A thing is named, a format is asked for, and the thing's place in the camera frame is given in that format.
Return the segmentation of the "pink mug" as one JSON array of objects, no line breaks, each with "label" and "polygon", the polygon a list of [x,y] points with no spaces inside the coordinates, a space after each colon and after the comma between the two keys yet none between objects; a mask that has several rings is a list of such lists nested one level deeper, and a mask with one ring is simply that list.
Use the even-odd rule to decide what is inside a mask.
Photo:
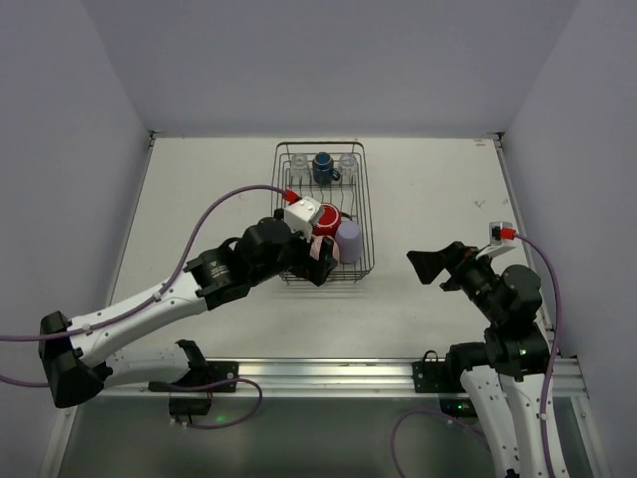
[{"label": "pink mug", "polygon": [[331,252],[331,257],[336,261],[337,264],[340,263],[340,249],[339,246],[337,244],[337,242],[335,241],[335,239],[332,236],[329,235],[322,235],[322,236],[314,236],[311,246],[310,246],[310,252],[309,255],[316,261],[320,262],[321,261],[321,249],[323,246],[323,243],[327,242],[329,244],[332,245],[332,252]]}]

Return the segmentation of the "lavender cup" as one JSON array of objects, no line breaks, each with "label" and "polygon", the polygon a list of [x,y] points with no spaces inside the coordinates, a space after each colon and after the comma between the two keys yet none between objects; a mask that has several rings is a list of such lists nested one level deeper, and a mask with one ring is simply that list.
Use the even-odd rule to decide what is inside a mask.
[{"label": "lavender cup", "polygon": [[342,222],[335,235],[335,241],[340,250],[340,262],[353,264],[362,255],[362,230],[357,222],[345,220]]}]

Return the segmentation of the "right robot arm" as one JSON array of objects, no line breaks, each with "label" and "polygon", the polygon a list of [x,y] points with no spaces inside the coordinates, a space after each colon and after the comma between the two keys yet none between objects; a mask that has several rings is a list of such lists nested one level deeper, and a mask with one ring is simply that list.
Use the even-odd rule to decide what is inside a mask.
[{"label": "right robot arm", "polygon": [[489,322],[482,341],[450,346],[445,366],[471,400],[497,476],[566,477],[553,407],[555,355],[536,320],[541,279],[524,265],[492,268],[515,236],[504,228],[483,248],[453,242],[407,258],[423,284],[448,272],[442,290],[463,292]]}]

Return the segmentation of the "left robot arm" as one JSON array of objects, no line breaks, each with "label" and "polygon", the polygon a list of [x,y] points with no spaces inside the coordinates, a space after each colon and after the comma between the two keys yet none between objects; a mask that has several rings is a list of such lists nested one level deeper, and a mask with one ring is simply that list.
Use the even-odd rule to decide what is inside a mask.
[{"label": "left robot arm", "polygon": [[323,285],[337,265],[334,240],[306,237],[281,219],[267,217],[206,250],[177,274],[147,291],[84,316],[55,311],[40,322],[38,354],[55,407],[83,404],[105,388],[135,378],[183,385],[206,375],[191,340],[177,341],[142,367],[126,347],[178,320],[246,297],[259,284],[290,273]]}]

